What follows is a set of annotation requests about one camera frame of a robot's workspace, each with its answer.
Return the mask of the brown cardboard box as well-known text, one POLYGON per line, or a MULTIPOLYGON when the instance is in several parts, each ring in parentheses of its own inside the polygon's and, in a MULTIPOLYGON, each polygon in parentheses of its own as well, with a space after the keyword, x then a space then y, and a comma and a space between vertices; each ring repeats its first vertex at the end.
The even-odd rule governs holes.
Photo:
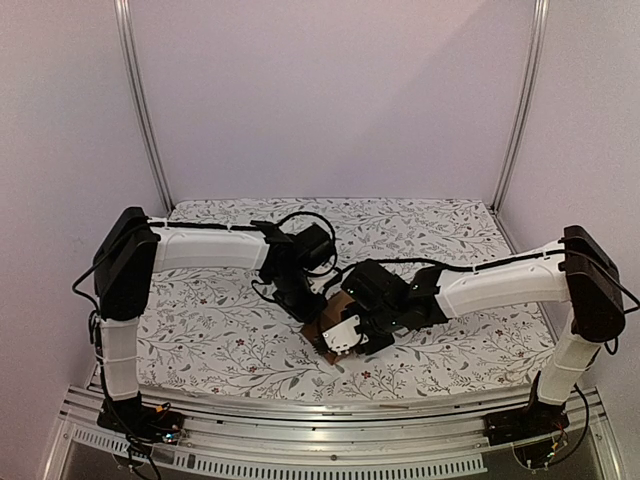
POLYGON ((342 322, 342 312, 352 302, 353 298, 351 296, 339 291, 328 300, 326 308, 319 316, 301 329, 301 334, 313 347, 315 353, 330 365, 335 365, 342 358, 345 358, 346 354, 340 355, 330 350, 324 333, 342 322))

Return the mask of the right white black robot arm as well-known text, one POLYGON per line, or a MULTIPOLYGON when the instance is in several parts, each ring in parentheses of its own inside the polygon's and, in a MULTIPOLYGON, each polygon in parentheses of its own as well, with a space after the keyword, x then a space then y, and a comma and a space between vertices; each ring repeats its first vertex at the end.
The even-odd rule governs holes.
POLYGON ((537 436, 552 424, 556 409, 588 369, 601 346, 626 326, 628 291, 619 270, 581 226, 521 255, 452 266, 424 261, 413 279, 387 270, 387 261, 356 264, 341 284, 351 299, 341 321, 324 335, 331 351, 342 354, 370 345, 378 351, 400 329, 419 330, 466 314, 525 304, 567 302, 571 317, 551 360, 539 373, 533 401, 517 415, 517 427, 537 436))

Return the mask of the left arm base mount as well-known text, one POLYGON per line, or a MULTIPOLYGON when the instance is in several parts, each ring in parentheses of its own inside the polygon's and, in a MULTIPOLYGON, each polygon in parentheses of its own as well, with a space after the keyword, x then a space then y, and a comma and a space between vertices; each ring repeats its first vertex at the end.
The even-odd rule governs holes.
POLYGON ((169 402, 149 407, 142 403, 140 393, 126 400, 113 400, 106 393, 97 419, 101 428, 150 444, 176 443, 184 422, 185 416, 174 411, 169 402))

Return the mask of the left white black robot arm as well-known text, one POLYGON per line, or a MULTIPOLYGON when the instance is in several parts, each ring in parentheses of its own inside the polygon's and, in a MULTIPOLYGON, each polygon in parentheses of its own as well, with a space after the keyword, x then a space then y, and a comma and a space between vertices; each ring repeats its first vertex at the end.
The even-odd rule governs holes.
POLYGON ((321 215, 298 233, 283 222, 253 220, 247 225, 172 222, 126 208, 100 245, 89 269, 72 285, 74 294, 87 278, 94 292, 98 331, 92 341, 104 376, 111 419, 128 434, 148 426, 148 412, 133 399, 137 380, 137 328, 145 312, 154 274, 185 268, 239 268, 255 271, 275 288, 271 302, 302 324, 326 307, 312 282, 319 267, 336 262, 336 232, 321 215))

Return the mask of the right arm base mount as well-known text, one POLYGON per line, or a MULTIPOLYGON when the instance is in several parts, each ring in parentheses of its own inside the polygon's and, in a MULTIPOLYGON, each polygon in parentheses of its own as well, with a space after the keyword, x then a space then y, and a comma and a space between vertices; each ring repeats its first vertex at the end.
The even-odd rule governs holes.
POLYGON ((566 403, 543 402, 538 395, 541 373, 531 386, 525 406, 486 414, 483 435, 491 446, 502 445, 553 433, 569 426, 566 403))

